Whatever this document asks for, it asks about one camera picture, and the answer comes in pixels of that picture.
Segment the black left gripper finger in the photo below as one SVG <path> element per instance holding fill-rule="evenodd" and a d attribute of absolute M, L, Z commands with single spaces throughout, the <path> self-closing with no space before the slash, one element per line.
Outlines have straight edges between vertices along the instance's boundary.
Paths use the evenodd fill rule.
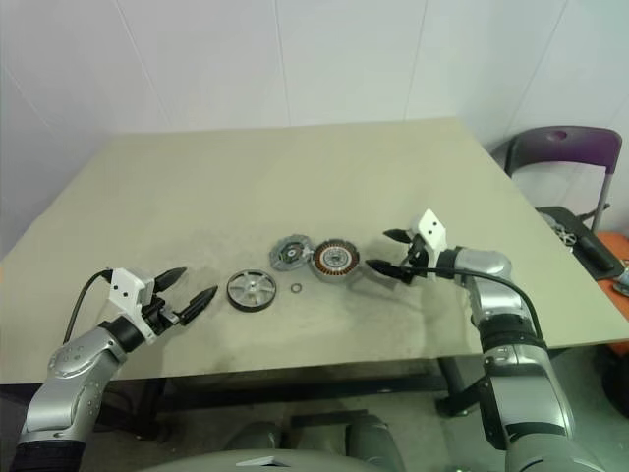
<path fill-rule="evenodd" d="M 217 290 L 218 286 L 214 285 L 196 295 L 188 306 L 178 313 L 179 324 L 188 325 L 200 315 L 215 297 Z"/>
<path fill-rule="evenodd" d="M 160 273 L 153 280 L 153 291 L 163 292 L 167 290 L 174 285 L 186 271 L 187 269 L 182 266 L 171 268 Z"/>

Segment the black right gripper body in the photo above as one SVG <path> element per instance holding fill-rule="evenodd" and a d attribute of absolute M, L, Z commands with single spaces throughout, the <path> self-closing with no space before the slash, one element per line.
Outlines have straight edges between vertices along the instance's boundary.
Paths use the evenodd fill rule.
<path fill-rule="evenodd" d="M 401 263 L 402 282 L 411 284 L 416 276 L 434 279 L 429 271 L 434 268 L 434 246 L 419 234 L 405 234 L 402 241 L 408 245 L 407 255 Z"/>

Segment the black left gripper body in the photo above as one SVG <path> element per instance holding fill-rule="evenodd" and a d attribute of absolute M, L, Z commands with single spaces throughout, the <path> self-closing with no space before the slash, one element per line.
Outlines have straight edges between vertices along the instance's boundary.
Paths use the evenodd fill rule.
<path fill-rule="evenodd" d="M 172 311 L 166 302 L 156 295 L 142 307 L 142 318 L 155 335 L 161 335 L 174 325 L 185 326 L 190 322 L 183 312 Z"/>

